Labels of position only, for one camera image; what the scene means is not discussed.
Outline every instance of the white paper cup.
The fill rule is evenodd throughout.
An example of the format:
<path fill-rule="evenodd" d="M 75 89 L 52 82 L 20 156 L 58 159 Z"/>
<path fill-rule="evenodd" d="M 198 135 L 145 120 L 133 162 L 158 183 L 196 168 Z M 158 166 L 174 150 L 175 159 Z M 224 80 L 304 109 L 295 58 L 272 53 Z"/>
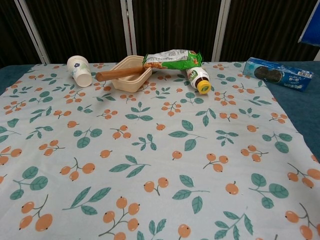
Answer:
<path fill-rule="evenodd" d="M 66 65 L 77 85 L 87 87 L 92 84 L 89 63 L 83 56 L 70 57 Z"/>

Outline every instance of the yellow bottle cap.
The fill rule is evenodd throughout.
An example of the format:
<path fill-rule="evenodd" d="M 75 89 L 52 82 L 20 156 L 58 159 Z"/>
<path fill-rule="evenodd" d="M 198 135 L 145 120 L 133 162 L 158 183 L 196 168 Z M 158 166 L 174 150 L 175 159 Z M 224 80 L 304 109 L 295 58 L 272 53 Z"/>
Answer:
<path fill-rule="evenodd" d="M 200 94 L 206 94 L 211 90 L 211 84 L 207 80 L 202 80 L 196 86 Z"/>

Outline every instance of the rolling pin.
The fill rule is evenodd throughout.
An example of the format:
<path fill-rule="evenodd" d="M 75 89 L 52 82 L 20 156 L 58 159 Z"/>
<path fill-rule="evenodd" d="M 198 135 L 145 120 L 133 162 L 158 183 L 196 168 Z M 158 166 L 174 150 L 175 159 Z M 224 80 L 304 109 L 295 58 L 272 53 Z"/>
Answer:
<path fill-rule="evenodd" d="M 132 76 L 136 74 L 143 74 L 145 68 L 143 66 L 138 67 L 130 67 L 130 68 L 123 68 L 118 70 L 110 70 L 110 71 L 100 71 L 97 72 L 95 78 L 98 82 L 103 82 L 112 79 L 119 79 L 127 76 Z"/>

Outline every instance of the dark curtain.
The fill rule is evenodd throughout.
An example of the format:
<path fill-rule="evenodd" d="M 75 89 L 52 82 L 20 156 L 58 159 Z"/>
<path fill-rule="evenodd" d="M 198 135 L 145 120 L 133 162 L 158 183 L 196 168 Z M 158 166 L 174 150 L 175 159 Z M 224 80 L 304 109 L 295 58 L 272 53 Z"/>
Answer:
<path fill-rule="evenodd" d="M 0 19 L 0 68 L 41 63 L 13 0 L 1 0 Z"/>
<path fill-rule="evenodd" d="M 221 0 L 132 0 L 138 55 L 171 49 L 211 61 Z"/>
<path fill-rule="evenodd" d="M 313 61 L 319 47 L 298 43 L 317 0 L 232 0 L 220 61 Z"/>
<path fill-rule="evenodd" d="M 119 0 L 26 1 L 48 57 L 66 63 L 73 55 L 90 63 L 127 56 Z"/>

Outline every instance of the oreo cookies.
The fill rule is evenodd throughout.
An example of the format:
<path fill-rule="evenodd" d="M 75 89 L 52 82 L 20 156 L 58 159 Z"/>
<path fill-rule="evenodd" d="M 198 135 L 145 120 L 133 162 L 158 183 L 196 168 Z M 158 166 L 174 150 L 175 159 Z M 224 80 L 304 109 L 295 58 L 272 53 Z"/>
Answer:
<path fill-rule="evenodd" d="M 243 74 L 273 84 L 278 84 L 303 92 L 313 73 L 295 67 L 250 57 L 246 61 Z"/>

